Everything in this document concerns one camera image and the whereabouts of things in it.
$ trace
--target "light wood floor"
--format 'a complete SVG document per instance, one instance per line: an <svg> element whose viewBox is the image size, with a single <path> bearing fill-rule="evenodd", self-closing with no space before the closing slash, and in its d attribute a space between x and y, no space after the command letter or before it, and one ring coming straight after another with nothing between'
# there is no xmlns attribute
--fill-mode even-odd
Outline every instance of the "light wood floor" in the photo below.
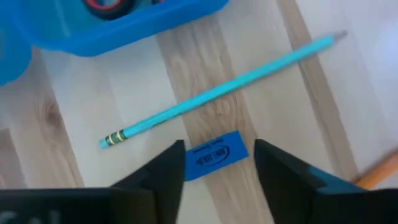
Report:
<svg viewBox="0 0 398 224"><path fill-rule="evenodd" d="M98 140L327 33L317 57L100 151ZM93 58L34 49L0 88L0 188L108 186L176 139L238 129L249 159L187 182L179 223L272 223L254 139L354 180L398 145L398 2L230 0L221 11ZM398 187L398 175L379 187Z"/></svg>

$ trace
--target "pencil tip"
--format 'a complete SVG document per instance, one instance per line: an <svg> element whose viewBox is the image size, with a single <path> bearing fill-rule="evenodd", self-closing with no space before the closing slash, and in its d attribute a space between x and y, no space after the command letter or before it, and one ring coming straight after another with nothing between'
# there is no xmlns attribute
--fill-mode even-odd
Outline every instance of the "pencil tip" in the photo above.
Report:
<svg viewBox="0 0 398 224"><path fill-rule="evenodd" d="M335 42L343 39L347 35L348 35L347 30L343 30L341 32L337 32L337 33L332 34L332 36L335 38Z"/></svg>

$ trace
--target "blue pencil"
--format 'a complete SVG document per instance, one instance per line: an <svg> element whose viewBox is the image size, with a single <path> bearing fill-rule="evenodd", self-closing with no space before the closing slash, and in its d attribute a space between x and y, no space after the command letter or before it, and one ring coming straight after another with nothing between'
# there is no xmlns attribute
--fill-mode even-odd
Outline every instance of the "blue pencil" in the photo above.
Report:
<svg viewBox="0 0 398 224"><path fill-rule="evenodd" d="M198 96L189 100L181 102L165 111L155 114L145 120L142 120L132 126L116 131L99 142L101 148L106 148L114 144L123 142L124 140L133 137L136 134L144 132L164 121L170 120L180 114L184 114L192 109L195 109L215 98L222 96L231 91L237 90L249 83L252 83L260 78L267 77L274 72L291 65L301 59L307 58L333 45L337 40L342 39L347 35L347 31L339 32L337 34L328 35L321 39L315 40L310 44L304 45L301 48L271 62L263 65L251 72L247 72L233 80L216 86L213 89L207 90Z"/></svg>

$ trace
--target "black plastic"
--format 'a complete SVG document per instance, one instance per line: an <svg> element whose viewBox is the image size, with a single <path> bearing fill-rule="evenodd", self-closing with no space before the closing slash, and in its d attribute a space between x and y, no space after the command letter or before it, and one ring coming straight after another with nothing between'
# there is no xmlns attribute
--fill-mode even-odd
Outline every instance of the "black plastic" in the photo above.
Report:
<svg viewBox="0 0 398 224"><path fill-rule="evenodd" d="M258 177L275 224L398 224L398 190L366 191L257 139Z"/></svg>
<svg viewBox="0 0 398 224"><path fill-rule="evenodd" d="M0 190L0 223L174 224L184 180L183 141L109 188Z"/></svg>

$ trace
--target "pencil eraser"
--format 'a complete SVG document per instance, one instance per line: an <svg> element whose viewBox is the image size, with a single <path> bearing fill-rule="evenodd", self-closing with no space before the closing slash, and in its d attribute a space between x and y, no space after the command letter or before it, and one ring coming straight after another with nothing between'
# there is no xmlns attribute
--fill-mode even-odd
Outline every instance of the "pencil eraser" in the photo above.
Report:
<svg viewBox="0 0 398 224"><path fill-rule="evenodd" d="M233 131L187 151L185 155L185 181L195 180L234 162L246 158L239 131Z"/></svg>

